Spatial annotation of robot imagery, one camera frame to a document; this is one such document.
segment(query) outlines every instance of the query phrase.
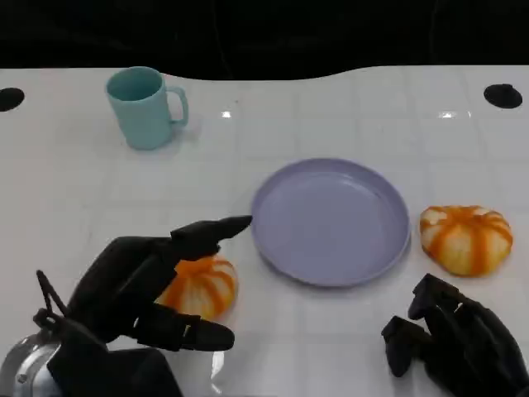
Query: small pumpkin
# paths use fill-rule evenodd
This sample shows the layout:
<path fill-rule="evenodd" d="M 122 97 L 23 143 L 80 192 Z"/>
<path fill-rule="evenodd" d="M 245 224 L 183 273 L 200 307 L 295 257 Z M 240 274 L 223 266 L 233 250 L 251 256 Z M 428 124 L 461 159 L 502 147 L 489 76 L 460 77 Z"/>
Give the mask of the small pumpkin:
<path fill-rule="evenodd" d="M 238 280 L 233 265 L 220 256 L 180 261 L 177 276 L 157 302 L 179 313 L 212 320 L 225 313 L 236 297 Z"/>
<path fill-rule="evenodd" d="M 429 207 L 420 228 L 424 252 L 455 275 L 486 275 L 511 252 L 508 222 L 478 205 Z"/>

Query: black hole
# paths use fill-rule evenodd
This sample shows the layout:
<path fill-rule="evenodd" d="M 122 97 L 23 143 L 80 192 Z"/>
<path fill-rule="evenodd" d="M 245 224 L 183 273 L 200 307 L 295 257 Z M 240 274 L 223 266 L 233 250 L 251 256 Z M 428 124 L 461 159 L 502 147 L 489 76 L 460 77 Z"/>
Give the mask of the black hole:
<path fill-rule="evenodd" d="M 16 108 L 24 100 L 24 92 L 19 88 L 0 89 L 0 112 Z"/>
<path fill-rule="evenodd" d="M 522 95 L 511 84 L 493 84 L 483 95 L 492 105 L 501 109 L 514 109 L 522 104 Z"/>

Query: table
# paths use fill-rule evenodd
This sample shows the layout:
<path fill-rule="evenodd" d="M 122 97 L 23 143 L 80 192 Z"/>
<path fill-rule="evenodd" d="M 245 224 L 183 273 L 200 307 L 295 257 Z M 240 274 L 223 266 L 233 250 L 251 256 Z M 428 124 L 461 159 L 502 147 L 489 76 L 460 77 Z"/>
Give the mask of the table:
<path fill-rule="evenodd" d="M 422 253 L 415 227 L 410 252 L 388 274 L 322 291 L 275 274 L 245 232 L 222 248 L 241 278 L 224 320 L 235 347 L 167 355 L 185 395 L 444 395 L 420 365 L 395 380 L 380 336 L 392 315 L 405 316 L 427 272 L 495 310 L 529 357 L 529 107 L 500 110 L 483 98 L 496 83 L 529 93 L 527 67 L 383 67 L 291 82 L 167 76 L 186 89 L 191 122 L 152 152 L 124 143 L 103 93 L 113 72 L 0 70 L 0 88 L 26 93 L 19 108 L 0 113 L 0 356 L 36 331 L 36 269 L 68 299 L 113 237 L 248 213 L 266 175 L 297 159 L 339 156 L 394 183 L 414 226 L 432 204 L 502 212 L 515 237 L 507 263 L 481 280 L 451 277 Z M 169 102 L 178 112 L 177 98 Z"/>

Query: purple plate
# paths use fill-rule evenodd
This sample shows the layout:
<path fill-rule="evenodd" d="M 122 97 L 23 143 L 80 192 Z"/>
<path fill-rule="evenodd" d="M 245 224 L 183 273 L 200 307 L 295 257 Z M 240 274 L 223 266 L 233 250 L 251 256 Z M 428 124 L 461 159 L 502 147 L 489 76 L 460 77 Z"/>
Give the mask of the purple plate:
<path fill-rule="evenodd" d="M 261 255 L 312 285 L 371 280 L 398 262 L 410 238 L 398 191 L 346 160 L 303 160 L 282 168 L 257 191 L 252 215 Z"/>

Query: teal mug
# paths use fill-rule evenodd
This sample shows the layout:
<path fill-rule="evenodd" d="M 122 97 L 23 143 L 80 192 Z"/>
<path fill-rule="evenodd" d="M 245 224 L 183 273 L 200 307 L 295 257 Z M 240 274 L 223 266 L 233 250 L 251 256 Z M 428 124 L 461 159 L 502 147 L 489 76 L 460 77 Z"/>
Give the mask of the teal mug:
<path fill-rule="evenodd" d="M 180 87 L 165 87 L 158 70 L 135 66 L 114 74 L 107 81 L 107 96 L 130 147 L 152 150 L 171 141 L 173 126 L 188 123 L 188 100 Z M 167 92 L 182 101 L 182 119 L 172 120 Z"/>

